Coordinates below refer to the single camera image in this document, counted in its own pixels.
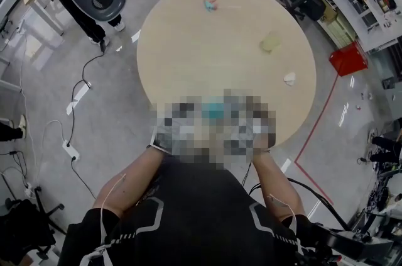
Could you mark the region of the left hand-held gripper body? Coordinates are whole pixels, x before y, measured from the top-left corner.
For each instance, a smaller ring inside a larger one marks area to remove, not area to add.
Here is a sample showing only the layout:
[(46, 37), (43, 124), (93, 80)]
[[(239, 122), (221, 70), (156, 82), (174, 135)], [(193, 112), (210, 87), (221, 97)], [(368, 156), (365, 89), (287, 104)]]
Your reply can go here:
[(177, 119), (159, 119), (153, 130), (152, 146), (165, 153), (184, 153), (187, 139), (180, 132), (181, 127)]

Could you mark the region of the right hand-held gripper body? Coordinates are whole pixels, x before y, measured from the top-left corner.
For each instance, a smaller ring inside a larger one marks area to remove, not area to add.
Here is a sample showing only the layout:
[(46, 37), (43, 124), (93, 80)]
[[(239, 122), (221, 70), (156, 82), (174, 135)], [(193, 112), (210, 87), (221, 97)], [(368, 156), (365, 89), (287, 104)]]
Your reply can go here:
[(275, 132), (268, 125), (244, 121), (239, 125), (239, 147), (254, 152), (268, 152), (275, 146)]

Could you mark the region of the teal flask bottle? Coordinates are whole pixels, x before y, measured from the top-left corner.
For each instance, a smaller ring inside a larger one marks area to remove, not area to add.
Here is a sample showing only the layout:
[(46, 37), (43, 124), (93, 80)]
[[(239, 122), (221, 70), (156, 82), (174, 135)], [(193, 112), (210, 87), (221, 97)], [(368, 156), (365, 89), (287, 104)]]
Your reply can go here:
[(225, 117), (224, 100), (221, 97), (216, 97), (202, 101), (201, 115), (203, 119), (212, 119), (212, 120), (224, 119)]

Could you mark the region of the person's right forearm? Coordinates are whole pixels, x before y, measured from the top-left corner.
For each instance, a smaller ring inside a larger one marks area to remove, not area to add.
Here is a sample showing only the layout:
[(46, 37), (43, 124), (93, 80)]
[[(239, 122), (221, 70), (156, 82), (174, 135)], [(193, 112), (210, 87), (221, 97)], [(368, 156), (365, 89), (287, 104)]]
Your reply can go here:
[(306, 216), (301, 197), (269, 152), (253, 156), (266, 207), (283, 221), (293, 215)]

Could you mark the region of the person's left forearm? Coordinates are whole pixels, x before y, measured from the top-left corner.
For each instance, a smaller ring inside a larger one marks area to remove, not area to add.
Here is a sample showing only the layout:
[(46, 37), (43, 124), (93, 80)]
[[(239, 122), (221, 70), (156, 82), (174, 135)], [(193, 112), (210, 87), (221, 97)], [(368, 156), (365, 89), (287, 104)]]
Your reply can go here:
[(123, 171), (106, 182), (92, 207), (106, 209), (121, 217), (142, 197), (164, 156), (163, 152), (153, 147), (147, 148)]

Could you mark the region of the red floor tape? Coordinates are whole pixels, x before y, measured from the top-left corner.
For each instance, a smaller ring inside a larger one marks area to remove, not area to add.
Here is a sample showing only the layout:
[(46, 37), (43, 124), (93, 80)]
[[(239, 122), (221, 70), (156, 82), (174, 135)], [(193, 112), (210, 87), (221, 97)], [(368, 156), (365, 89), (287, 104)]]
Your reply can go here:
[(321, 124), (321, 120), (325, 116), (325, 112), (326, 112), (329, 102), (332, 98), (334, 90), (337, 86), (338, 79), (339, 79), (339, 74), (337, 74), (335, 76), (334, 82), (329, 90), (329, 94), (323, 104), (322, 110), (321, 110), (320, 114), (318, 115), (316, 121), (314, 122), (312, 129), (310, 130), (306, 140), (304, 141), (303, 145), (301, 146), (300, 151), (298, 152), (298, 154), (293, 162), (295, 164), (296, 168), (307, 178), (307, 180), (314, 186), (314, 188), (316, 188), (318, 193), (321, 196), (323, 196), (323, 198), (326, 199), (330, 204), (334, 203), (333, 200), (331, 200), (329, 195), (323, 190), (323, 188), (315, 180), (315, 178), (313, 178), (311, 173), (309, 173), (309, 171), (303, 166), (301, 159), (302, 159), (302, 155), (305, 153), (305, 150), (307, 149), (307, 147), (312, 143), (312, 141), (315, 141), (315, 135), (318, 133), (317, 129)]

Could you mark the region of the person's black clothing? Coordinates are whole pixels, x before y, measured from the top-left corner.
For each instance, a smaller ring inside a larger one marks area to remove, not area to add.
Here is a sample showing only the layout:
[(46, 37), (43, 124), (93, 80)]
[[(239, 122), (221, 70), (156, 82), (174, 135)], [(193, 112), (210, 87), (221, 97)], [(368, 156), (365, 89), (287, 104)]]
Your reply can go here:
[(102, 244), (112, 266), (295, 266), (298, 245), (317, 242), (311, 222), (296, 221), (291, 230), (227, 170), (174, 163), (121, 217), (91, 209), (71, 224), (58, 266), (79, 266)]

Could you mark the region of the clear plastic cup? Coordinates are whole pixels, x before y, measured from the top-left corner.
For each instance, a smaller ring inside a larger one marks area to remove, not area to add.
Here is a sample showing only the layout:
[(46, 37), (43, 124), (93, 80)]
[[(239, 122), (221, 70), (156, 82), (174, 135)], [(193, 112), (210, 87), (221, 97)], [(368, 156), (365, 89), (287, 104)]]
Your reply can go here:
[(260, 42), (259, 47), (262, 51), (271, 53), (281, 45), (281, 37), (276, 31), (270, 31)]

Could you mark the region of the white power strip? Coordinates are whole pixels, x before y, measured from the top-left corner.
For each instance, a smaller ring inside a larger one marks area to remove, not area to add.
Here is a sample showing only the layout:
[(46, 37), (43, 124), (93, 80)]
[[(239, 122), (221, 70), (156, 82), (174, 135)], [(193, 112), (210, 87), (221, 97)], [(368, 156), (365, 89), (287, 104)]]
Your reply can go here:
[(79, 152), (73, 146), (71, 146), (67, 140), (63, 141), (62, 148), (67, 152), (73, 161), (80, 159)]

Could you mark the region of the red box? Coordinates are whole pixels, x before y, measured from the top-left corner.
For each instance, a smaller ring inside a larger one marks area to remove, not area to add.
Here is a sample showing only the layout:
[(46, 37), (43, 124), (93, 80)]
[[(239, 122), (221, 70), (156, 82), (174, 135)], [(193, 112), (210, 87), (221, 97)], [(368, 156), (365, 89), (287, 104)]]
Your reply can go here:
[(329, 62), (341, 77), (368, 69), (367, 58), (358, 42), (352, 42), (331, 53)]

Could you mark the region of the black body-worn rig bar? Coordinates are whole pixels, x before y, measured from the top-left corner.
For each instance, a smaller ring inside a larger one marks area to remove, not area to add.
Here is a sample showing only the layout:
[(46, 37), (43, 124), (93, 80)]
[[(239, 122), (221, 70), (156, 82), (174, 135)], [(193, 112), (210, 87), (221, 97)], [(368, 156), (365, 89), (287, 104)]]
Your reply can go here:
[(393, 246), (393, 241), (376, 238), (353, 231), (333, 230), (319, 224), (313, 225), (313, 234), (319, 246), (329, 247), (353, 260), (383, 257)]

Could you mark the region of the black swivel chair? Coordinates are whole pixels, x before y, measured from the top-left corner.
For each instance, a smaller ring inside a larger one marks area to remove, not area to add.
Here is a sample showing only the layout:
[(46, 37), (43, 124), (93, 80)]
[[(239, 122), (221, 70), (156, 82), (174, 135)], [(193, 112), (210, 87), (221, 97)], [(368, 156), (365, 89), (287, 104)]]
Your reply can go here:
[(20, 264), (32, 250), (41, 260), (48, 260), (48, 253), (56, 244), (56, 231), (65, 235), (50, 216), (65, 209), (59, 204), (45, 211), (40, 199), (41, 187), (34, 188), (36, 202), (28, 199), (7, 198), (0, 206), (0, 260)]

